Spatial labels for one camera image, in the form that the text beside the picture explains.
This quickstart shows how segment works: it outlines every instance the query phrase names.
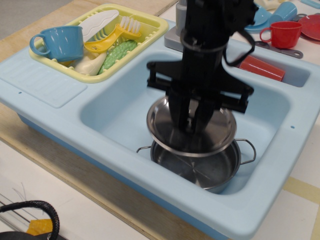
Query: blue plate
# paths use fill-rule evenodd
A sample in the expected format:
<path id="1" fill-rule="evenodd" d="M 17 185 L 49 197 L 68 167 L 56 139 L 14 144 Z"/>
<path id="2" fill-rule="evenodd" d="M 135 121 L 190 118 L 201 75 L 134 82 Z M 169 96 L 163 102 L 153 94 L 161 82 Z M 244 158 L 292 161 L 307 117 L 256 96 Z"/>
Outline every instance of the blue plate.
<path id="1" fill-rule="evenodd" d="M 270 27 L 269 18 L 272 15 L 265 8 L 257 5 L 259 8 L 254 15 L 254 25 L 248 25 L 244 29 L 251 34 L 260 33 L 262 29 Z"/>

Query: red cup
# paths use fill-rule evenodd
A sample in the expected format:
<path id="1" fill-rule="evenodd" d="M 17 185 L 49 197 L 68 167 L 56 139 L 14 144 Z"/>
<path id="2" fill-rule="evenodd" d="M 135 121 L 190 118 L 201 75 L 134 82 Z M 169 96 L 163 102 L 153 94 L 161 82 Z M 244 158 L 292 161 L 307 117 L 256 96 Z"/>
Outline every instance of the red cup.
<path id="1" fill-rule="evenodd" d="M 302 24 L 295 21 L 278 21 L 262 29 L 260 39 L 265 43 L 271 42 L 271 45 L 278 49 L 290 49 L 297 45 L 301 34 Z M 270 39 L 263 39 L 262 34 L 265 31 L 271 32 Z"/>
<path id="2" fill-rule="evenodd" d="M 286 71 L 250 55 L 242 61 L 239 68 L 280 82 L 286 73 Z"/>

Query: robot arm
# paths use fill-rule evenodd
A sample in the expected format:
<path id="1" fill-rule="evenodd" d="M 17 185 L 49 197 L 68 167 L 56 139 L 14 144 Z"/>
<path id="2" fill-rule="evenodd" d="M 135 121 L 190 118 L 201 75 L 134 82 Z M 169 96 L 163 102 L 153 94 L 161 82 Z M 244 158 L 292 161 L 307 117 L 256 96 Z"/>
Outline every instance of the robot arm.
<path id="1" fill-rule="evenodd" d="M 221 107 L 246 111 L 248 97 L 254 90 L 229 75 L 222 66 L 222 58 L 226 60 L 227 44 L 235 32 L 247 38 L 252 48 L 240 59 L 226 63 L 235 66 L 254 51 L 254 40 L 244 28 L 254 23 L 257 9 L 253 0 L 187 0 L 185 27 L 180 35 L 182 60 L 147 64 L 148 86 L 166 92 L 171 119 L 181 131 L 201 133 L 214 111 Z M 161 79 L 157 73 L 171 80 Z M 191 99 L 198 102 L 192 118 Z"/>

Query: black cable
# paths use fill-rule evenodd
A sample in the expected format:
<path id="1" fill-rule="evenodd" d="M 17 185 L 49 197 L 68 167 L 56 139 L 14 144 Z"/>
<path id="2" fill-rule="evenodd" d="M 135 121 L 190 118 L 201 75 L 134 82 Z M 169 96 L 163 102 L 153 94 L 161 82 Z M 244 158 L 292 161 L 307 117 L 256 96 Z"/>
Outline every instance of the black cable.
<path id="1" fill-rule="evenodd" d="M 235 66 L 239 65 L 249 54 L 251 54 L 255 50 L 255 46 L 256 46 L 256 42 L 253 39 L 253 37 L 248 32 L 246 32 L 244 29 L 239 30 L 238 33 L 241 36 L 243 36 L 250 43 L 251 49 L 246 54 L 244 54 L 240 58 L 238 58 L 237 60 L 235 60 L 233 62 L 228 62 L 227 61 L 227 48 L 225 48 L 223 50 L 223 57 L 224 57 L 225 63 L 231 67 L 235 67 Z"/>
<path id="2" fill-rule="evenodd" d="M 60 229 L 58 214 L 54 209 L 54 207 L 45 201 L 34 200 L 34 201 L 23 201 L 23 202 L 11 203 L 8 205 L 0 206 L 0 213 L 23 209 L 23 208 L 37 208 L 37 209 L 43 210 L 46 214 L 48 214 L 52 221 L 52 233 L 48 239 L 56 240 L 58 238 L 59 229 Z"/>

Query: blue cup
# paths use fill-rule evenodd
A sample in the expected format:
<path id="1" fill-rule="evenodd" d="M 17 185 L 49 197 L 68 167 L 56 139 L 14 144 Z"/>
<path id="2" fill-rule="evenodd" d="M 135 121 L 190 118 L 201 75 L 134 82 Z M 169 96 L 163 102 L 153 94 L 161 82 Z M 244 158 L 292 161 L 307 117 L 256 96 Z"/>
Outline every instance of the blue cup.
<path id="1" fill-rule="evenodd" d="M 297 16 L 297 7 L 290 1 L 285 1 L 279 5 L 269 18 L 269 23 L 291 21 Z"/>
<path id="2" fill-rule="evenodd" d="M 43 39 L 46 52 L 35 47 L 35 38 L 38 37 Z M 82 27 L 58 26 L 45 29 L 33 36 L 29 45 L 35 54 L 56 59 L 58 62 L 80 59 L 84 55 Z"/>

